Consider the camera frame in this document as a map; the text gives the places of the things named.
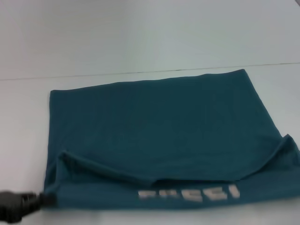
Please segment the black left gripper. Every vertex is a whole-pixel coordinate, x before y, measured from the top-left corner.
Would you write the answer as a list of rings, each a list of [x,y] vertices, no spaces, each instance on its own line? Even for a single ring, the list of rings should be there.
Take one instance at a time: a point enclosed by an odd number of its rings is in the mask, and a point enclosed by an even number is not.
[[[38,196],[34,193],[3,191],[0,193],[0,221],[19,223],[24,216],[40,210],[40,207],[55,205],[55,193],[40,193]]]

